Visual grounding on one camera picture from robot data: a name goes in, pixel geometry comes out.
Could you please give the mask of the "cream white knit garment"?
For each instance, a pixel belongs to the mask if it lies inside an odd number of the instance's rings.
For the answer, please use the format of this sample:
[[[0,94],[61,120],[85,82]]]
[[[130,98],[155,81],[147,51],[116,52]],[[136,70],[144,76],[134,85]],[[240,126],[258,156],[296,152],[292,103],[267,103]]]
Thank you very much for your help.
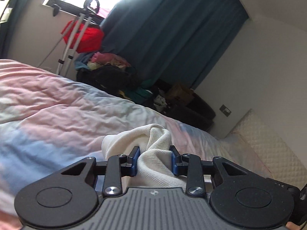
[[[177,177],[171,171],[171,132],[158,124],[140,126],[117,135],[107,135],[102,141],[102,154],[108,159],[118,154],[129,154],[139,146],[135,177],[125,177],[123,188],[128,187],[181,187],[186,188],[187,178]]]

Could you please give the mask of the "pile of mixed clothes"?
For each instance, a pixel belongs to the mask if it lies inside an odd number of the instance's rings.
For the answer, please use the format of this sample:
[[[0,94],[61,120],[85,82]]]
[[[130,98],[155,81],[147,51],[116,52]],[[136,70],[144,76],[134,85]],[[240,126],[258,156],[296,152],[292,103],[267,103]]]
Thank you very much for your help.
[[[157,111],[167,107],[159,89],[150,80],[139,79],[137,70],[118,55],[101,52],[81,54],[74,67],[78,82]]]

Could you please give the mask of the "white quilted headboard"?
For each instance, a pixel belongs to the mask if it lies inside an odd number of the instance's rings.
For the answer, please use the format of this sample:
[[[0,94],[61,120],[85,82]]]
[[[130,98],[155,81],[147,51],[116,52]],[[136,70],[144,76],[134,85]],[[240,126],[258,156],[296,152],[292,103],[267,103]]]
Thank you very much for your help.
[[[306,185],[306,167],[252,109],[222,140],[222,146],[227,159],[258,175],[299,189]]]

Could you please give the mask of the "pastel tie-dye bed quilt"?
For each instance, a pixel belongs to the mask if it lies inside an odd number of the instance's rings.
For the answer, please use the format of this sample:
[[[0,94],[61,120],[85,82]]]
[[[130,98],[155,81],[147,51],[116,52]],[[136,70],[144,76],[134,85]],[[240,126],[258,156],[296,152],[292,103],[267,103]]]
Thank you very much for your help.
[[[225,157],[222,141],[129,100],[14,60],[1,60],[1,229],[20,229],[14,198],[25,186],[85,157],[107,160],[107,135],[149,124],[180,153]]]

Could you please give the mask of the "brown cardboard box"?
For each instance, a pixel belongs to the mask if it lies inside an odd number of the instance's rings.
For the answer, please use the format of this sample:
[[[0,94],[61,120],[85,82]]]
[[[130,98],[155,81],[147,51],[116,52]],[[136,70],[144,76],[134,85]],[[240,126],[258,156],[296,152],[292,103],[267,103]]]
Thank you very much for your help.
[[[180,104],[187,105],[192,99],[193,91],[180,83],[176,83],[167,92],[166,99],[169,101],[176,101]]]

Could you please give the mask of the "red garment on steamer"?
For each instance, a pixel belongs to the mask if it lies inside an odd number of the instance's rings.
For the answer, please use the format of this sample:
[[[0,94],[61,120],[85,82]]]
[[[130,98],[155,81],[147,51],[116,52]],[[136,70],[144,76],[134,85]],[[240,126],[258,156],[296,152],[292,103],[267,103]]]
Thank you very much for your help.
[[[76,22],[73,22],[71,20],[67,23],[67,25],[61,32],[61,34],[64,36],[64,42],[66,44],[68,44],[69,37],[75,25]],[[104,36],[105,34],[99,26],[90,24],[86,28],[79,42],[79,45],[77,47],[77,53],[89,53],[99,51]]]

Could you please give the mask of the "teal curtain right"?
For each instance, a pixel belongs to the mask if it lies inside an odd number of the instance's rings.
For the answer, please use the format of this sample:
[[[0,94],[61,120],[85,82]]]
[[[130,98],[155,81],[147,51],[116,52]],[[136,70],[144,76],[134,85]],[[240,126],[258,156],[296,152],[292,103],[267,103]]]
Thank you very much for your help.
[[[102,48],[142,80],[194,89],[248,18],[239,0],[122,0],[102,22]]]

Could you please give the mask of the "white garment steamer stand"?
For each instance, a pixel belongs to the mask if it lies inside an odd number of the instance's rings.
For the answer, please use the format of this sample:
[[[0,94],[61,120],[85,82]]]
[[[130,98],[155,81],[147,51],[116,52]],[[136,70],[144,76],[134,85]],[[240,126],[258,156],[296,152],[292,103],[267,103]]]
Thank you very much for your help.
[[[83,9],[81,10],[79,16],[76,16],[66,27],[64,33],[57,41],[57,43],[51,48],[50,52],[46,57],[38,64],[37,67],[41,67],[48,57],[53,53],[59,43],[64,40],[65,36],[68,36],[68,41],[64,48],[61,57],[58,59],[58,65],[56,69],[56,74],[60,75],[61,72],[64,77],[67,76],[74,55],[77,52],[77,48],[85,34],[86,29],[91,23],[93,16],[97,15],[100,10],[99,0],[85,0]]]

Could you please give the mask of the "black and white chair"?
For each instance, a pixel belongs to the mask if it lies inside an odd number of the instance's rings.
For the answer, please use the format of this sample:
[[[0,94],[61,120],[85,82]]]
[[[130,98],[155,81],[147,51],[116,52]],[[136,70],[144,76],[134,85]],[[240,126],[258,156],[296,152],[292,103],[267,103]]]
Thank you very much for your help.
[[[1,0],[1,23],[7,22],[11,13],[11,8],[8,7],[10,0]]]

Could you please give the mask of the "wall outlet plate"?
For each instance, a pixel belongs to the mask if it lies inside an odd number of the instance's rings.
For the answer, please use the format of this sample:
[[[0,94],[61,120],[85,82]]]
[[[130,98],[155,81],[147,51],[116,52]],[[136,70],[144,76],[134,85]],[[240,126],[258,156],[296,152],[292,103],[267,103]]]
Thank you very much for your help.
[[[226,107],[225,105],[222,105],[220,107],[220,111],[226,116],[226,117],[229,117],[229,115],[232,113],[231,110]]]

